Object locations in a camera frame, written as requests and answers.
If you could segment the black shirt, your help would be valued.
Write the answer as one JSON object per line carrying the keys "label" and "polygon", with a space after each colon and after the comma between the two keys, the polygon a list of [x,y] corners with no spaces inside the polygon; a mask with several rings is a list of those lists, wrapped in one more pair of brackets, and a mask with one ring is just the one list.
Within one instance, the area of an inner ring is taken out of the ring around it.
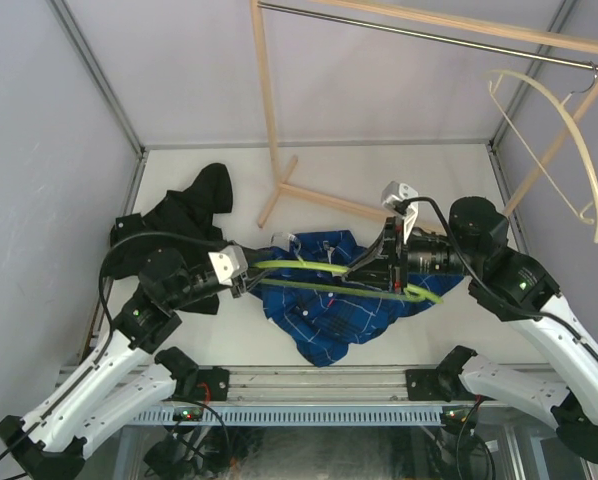
{"label": "black shirt", "polygon": [[214,217],[233,209],[233,188],[226,165],[205,166],[183,190],[169,190],[146,214],[118,217],[111,229],[111,247],[103,275],[114,280],[136,276],[149,280],[149,290],[172,309],[215,315],[217,295],[195,301],[189,280],[195,267],[210,262],[208,253],[224,246]]}

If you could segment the green plastic hanger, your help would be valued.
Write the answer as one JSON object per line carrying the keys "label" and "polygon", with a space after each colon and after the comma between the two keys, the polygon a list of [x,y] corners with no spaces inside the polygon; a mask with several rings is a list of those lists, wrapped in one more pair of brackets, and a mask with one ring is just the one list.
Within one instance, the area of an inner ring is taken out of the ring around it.
{"label": "green plastic hanger", "polygon": [[[269,273],[273,270],[279,269],[295,269],[295,270],[314,270],[319,272],[326,272],[333,275],[343,276],[348,272],[348,268],[328,263],[308,262],[304,260],[264,260],[256,262],[252,265],[253,268],[262,270],[264,273]],[[441,296],[431,292],[428,289],[407,284],[401,288],[399,293],[380,291],[371,289],[369,287],[348,287],[335,284],[321,284],[310,282],[299,282],[292,280],[278,280],[262,278],[260,283],[275,287],[288,287],[295,289],[314,290],[320,292],[332,292],[337,294],[346,294],[366,298],[378,298],[392,301],[405,301],[411,303],[431,302],[433,304],[441,304],[443,299]]]}

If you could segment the blue plaid shirt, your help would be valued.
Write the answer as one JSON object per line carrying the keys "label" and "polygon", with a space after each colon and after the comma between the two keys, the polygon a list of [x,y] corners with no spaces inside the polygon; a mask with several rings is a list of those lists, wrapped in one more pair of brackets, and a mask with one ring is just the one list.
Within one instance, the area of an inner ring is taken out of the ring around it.
{"label": "blue plaid shirt", "polygon": [[[349,230],[297,233],[283,247],[258,250],[261,260],[299,260],[346,266],[364,253]],[[404,317],[434,306],[360,297],[337,292],[259,284],[252,294],[262,301],[263,312],[295,342],[297,351],[317,367],[344,358],[349,346],[362,345]]]}

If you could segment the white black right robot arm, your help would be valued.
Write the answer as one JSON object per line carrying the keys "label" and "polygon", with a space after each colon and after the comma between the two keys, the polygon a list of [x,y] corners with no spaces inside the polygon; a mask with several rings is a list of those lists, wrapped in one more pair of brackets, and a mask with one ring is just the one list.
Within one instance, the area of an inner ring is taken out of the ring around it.
{"label": "white black right robot arm", "polygon": [[525,337],[560,379],[544,381],[456,346],[433,369],[425,388],[445,401],[504,402],[552,428],[580,458],[598,464],[598,343],[547,270],[509,247],[508,219],[489,200],[456,200],[439,218],[441,235],[408,233],[405,214],[423,201],[389,201],[393,216],[350,264],[345,279],[395,293],[414,274],[469,278],[468,293],[477,304]]}

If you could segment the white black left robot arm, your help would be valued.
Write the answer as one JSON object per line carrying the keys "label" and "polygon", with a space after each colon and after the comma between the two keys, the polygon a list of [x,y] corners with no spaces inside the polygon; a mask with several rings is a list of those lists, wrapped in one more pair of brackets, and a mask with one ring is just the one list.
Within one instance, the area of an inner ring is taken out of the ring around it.
{"label": "white black left robot arm", "polygon": [[194,267],[173,248],[151,254],[137,289],[90,355],[35,409],[0,421],[6,454],[31,479],[74,479],[109,437],[149,407],[200,400],[198,365],[163,344],[181,325],[180,310],[235,288],[247,270],[235,244]]}

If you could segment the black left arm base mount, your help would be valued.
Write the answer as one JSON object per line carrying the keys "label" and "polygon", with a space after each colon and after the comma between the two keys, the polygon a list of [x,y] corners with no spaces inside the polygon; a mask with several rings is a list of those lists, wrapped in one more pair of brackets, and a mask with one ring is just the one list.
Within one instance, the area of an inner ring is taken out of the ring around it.
{"label": "black left arm base mount", "polygon": [[220,367],[201,369],[192,393],[192,399],[209,403],[223,402],[228,397],[230,386],[230,372]]}

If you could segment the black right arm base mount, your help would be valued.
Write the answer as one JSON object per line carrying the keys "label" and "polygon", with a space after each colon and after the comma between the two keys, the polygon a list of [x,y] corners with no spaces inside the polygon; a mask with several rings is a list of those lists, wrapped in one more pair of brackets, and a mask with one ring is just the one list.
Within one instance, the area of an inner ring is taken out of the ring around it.
{"label": "black right arm base mount", "polygon": [[405,371],[405,380],[410,401],[445,400],[436,369],[408,369]]}

